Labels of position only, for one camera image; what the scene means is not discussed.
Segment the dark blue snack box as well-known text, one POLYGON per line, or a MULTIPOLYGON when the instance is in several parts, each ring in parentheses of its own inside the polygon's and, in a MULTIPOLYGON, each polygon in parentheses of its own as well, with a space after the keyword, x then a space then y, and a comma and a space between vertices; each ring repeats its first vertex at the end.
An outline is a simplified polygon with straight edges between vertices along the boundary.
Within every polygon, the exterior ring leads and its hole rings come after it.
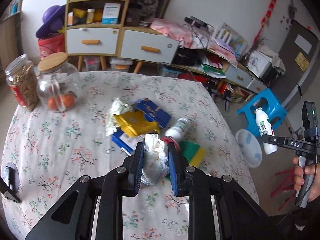
POLYGON ((149 122, 156 122, 160 128, 166 128, 171 115, 148 98, 143 98, 133 103, 134 109, 142 111, 149 122))

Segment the blue plastic stool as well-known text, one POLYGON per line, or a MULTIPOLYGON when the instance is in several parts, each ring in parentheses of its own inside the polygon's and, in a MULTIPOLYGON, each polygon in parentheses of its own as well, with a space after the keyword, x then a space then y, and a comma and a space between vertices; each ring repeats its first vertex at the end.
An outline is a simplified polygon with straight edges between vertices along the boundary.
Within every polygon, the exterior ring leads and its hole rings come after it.
POLYGON ((247 130, 256 137, 260 137, 259 129, 255 123, 254 111, 261 107, 268 115, 269 120, 274 131, 276 131, 283 123, 287 116, 287 111, 282 107, 278 98, 272 93, 270 89, 265 89, 261 93, 254 96, 241 109, 237 110, 237 114, 244 114, 247 120, 247 130))

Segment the floral tablecloth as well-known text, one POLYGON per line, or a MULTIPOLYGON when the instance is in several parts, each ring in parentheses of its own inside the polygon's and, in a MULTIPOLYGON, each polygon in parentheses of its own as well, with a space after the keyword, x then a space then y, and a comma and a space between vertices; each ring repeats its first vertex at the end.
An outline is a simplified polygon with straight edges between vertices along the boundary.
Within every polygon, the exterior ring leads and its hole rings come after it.
POLYGON ((199 83, 121 72, 81 72, 80 99, 73 109, 51 112, 38 105, 18 107, 4 142, 2 163, 14 163, 20 175, 19 203, 4 199, 8 227, 24 239, 32 227, 80 177, 103 176, 120 166, 126 154, 106 135, 106 116, 114 99, 133 103, 148 98, 170 114, 170 124, 187 118, 184 139, 200 145, 200 169, 211 176, 231 175, 257 199, 240 147, 218 107, 199 83))

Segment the orange tangerine left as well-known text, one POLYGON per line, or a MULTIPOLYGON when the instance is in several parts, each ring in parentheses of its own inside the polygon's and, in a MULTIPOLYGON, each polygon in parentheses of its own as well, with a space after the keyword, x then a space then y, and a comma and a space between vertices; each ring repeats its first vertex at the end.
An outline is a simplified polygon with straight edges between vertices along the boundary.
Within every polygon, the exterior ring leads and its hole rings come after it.
POLYGON ((57 104, 55 102, 54 97, 51 97, 48 99, 47 106, 48 106, 48 109, 51 111, 58 111, 58 107, 57 107, 57 104))

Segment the silver white wrapper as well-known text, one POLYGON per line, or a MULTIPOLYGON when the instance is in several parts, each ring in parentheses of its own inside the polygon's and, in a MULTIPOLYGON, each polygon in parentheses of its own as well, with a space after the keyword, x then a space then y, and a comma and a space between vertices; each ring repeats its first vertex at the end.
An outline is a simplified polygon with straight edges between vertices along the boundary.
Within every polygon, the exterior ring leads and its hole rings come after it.
POLYGON ((154 186, 169 173, 168 147, 158 134, 144 137, 142 183, 154 186))

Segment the white milk bottle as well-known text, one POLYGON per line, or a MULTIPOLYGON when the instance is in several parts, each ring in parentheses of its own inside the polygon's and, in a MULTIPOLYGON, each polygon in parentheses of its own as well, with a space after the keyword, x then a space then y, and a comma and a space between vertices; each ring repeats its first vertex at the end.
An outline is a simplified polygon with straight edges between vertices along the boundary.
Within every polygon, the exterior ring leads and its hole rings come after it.
MULTIPOLYGON (((269 121, 269 117, 261 107, 255 110, 255 122, 257 124, 261 136, 265 134, 274 135, 272 125, 269 121)), ((278 149, 276 145, 267 144, 265 142, 263 143, 263 147, 266 154, 274 153, 278 149)))

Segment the white blue medicine box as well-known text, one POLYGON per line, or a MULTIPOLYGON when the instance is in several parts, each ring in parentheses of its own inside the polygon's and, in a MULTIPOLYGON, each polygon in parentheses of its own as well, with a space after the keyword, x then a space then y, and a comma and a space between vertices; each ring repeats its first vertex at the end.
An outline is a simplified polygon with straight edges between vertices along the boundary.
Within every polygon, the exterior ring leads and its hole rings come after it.
POLYGON ((105 3, 101 23, 117 24, 120 13, 120 7, 120 3, 105 3))

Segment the orange tangerine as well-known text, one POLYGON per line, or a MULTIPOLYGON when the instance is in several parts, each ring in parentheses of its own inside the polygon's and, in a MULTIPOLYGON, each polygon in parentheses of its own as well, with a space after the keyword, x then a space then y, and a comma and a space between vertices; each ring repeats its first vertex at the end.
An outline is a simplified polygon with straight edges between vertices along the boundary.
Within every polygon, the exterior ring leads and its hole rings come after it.
POLYGON ((58 111, 58 107, 57 107, 57 104, 55 102, 54 97, 51 97, 48 99, 47 106, 48 106, 48 109, 51 111, 58 111))
POLYGON ((70 108, 75 103, 75 96, 72 93, 66 93, 62 96, 62 102, 65 108, 70 108))

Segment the red bag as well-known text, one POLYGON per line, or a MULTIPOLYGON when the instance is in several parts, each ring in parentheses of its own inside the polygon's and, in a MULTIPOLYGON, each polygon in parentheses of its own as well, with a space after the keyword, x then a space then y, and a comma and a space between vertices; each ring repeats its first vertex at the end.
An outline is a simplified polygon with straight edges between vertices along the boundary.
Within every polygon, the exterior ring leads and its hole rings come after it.
POLYGON ((54 53, 66 52, 64 34, 50 34, 45 38, 38 39, 37 42, 41 60, 54 53))

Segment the pink cloth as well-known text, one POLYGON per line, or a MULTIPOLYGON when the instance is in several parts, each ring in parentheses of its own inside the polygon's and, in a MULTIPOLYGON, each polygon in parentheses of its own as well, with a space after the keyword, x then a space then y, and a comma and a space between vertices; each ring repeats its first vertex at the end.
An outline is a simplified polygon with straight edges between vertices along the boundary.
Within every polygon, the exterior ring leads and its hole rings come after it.
POLYGON ((178 41, 180 47, 189 49, 208 48, 208 38, 196 32, 189 24, 179 25, 164 19, 155 18, 150 24, 150 28, 163 36, 178 41))

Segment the yellow green sponge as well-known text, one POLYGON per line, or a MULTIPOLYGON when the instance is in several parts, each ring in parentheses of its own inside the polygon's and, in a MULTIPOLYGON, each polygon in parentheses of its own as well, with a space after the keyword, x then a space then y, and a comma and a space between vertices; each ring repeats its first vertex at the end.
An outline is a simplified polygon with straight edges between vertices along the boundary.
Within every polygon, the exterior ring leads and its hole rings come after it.
POLYGON ((180 141, 180 153, 186 157, 190 166, 199 167, 205 157, 204 149, 194 142, 180 141))

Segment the wooden shelf cabinet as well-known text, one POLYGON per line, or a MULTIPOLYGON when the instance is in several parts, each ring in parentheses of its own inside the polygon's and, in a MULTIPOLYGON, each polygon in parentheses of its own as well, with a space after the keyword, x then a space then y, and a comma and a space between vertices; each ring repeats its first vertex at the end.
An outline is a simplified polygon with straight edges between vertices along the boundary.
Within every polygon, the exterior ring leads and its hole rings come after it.
POLYGON ((65 46, 78 57, 78 70, 85 57, 97 56, 103 70, 106 57, 144 62, 172 63, 178 42, 150 28, 163 18, 170 0, 67 0, 65 46))

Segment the red snack wrapper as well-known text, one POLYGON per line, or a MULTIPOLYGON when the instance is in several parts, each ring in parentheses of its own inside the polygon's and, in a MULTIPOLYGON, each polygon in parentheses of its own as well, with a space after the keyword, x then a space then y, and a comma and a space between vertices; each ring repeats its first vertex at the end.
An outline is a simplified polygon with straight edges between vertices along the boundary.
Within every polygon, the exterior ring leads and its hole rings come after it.
POLYGON ((172 137, 162 136, 162 137, 161 137, 161 140, 162 140, 163 142, 165 142, 166 144, 173 143, 174 146, 175 146, 176 152, 177 152, 177 153, 180 153, 180 146, 179 146, 179 144, 178 144, 172 137))

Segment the yellow bag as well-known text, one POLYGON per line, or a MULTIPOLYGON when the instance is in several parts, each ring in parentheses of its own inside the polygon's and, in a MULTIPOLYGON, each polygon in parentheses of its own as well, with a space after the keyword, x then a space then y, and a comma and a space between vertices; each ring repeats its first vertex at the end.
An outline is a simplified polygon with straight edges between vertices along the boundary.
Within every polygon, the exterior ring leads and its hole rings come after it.
POLYGON ((154 121, 147 121, 142 111, 128 111, 124 114, 116 115, 115 118, 120 129, 130 137, 137 137, 153 132, 160 133, 158 124, 154 121))

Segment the low tv cabinet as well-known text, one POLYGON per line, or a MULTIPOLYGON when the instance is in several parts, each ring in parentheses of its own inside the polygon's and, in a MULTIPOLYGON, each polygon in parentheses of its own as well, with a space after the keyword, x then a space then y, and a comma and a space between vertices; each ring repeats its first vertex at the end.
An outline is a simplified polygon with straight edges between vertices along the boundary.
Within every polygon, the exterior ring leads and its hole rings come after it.
POLYGON ((179 47, 171 66, 238 85, 256 94, 267 89, 267 85, 243 65, 229 61, 219 51, 210 48, 179 47))

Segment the framed dark picture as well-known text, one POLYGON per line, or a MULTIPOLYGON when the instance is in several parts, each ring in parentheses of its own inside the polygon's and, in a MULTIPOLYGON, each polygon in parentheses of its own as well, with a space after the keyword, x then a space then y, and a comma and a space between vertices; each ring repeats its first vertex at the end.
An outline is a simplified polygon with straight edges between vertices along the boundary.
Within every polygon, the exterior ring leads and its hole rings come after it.
POLYGON ((130 0, 125 25, 149 27, 156 18, 163 18, 170 0, 130 0))

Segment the white trash bin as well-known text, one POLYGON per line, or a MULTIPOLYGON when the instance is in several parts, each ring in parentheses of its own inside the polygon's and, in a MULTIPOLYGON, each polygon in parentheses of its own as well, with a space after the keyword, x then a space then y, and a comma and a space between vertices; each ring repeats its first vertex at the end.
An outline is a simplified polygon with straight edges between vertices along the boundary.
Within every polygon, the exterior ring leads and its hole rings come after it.
POLYGON ((261 146, 256 137, 246 129, 240 129, 235 134, 245 163, 249 168, 257 168, 262 161, 261 146))

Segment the crumpled pale green wrapper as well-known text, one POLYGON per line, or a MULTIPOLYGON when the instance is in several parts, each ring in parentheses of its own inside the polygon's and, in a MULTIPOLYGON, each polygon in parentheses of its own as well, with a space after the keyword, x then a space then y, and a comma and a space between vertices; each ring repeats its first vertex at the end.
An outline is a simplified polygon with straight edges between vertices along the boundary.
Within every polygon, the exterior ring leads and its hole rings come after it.
POLYGON ((115 133, 117 131, 117 128, 119 127, 115 116, 131 111, 131 109, 132 107, 129 104, 122 102, 119 98, 114 98, 105 118, 107 137, 115 133))

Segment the purple toy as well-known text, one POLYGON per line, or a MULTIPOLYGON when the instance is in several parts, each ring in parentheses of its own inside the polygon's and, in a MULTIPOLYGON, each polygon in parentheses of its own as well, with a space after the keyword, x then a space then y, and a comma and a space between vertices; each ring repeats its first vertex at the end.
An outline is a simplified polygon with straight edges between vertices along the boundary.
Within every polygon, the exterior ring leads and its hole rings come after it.
POLYGON ((60 31, 65 24, 66 5, 52 5, 42 16, 43 24, 36 32, 38 39, 60 31))

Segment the small white green bottle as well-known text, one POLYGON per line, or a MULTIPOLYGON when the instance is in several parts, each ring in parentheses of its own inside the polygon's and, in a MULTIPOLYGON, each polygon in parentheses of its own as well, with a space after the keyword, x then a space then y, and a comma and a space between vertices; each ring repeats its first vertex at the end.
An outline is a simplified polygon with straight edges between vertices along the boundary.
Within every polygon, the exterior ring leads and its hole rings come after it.
POLYGON ((190 121, 187 118, 179 118, 174 125, 165 132, 165 136, 171 137, 176 141, 181 141, 189 128, 190 121))

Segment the orange tangerine right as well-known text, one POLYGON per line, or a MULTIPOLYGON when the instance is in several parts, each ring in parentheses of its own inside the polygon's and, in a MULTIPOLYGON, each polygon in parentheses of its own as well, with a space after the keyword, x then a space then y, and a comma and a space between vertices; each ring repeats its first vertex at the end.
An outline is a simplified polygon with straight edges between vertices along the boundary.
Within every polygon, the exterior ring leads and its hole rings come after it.
POLYGON ((75 96, 72 93, 66 93, 62 96, 62 102, 65 108, 70 108, 75 103, 75 96))

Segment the glass jar with bamboo lid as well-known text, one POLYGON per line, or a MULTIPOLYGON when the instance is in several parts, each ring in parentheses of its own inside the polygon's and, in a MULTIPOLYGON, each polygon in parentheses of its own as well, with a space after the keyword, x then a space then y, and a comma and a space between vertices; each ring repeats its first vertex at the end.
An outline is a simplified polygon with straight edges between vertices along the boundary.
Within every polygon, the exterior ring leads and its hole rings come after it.
POLYGON ((64 112, 72 108, 64 107, 62 96, 72 93, 76 103, 81 94, 80 76, 77 68, 68 62, 67 54, 63 52, 51 54, 44 58, 37 68, 40 72, 37 93, 42 104, 48 109, 47 101, 54 97, 58 111, 52 112, 64 112))

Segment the black phone stand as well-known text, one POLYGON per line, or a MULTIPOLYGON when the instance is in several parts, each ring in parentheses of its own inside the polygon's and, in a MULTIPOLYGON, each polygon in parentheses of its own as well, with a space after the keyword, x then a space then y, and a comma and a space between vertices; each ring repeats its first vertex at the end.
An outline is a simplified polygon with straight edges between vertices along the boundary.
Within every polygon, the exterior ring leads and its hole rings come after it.
POLYGON ((13 202, 20 203, 17 195, 20 185, 20 176, 16 165, 9 162, 4 165, 1 174, 1 194, 13 202))

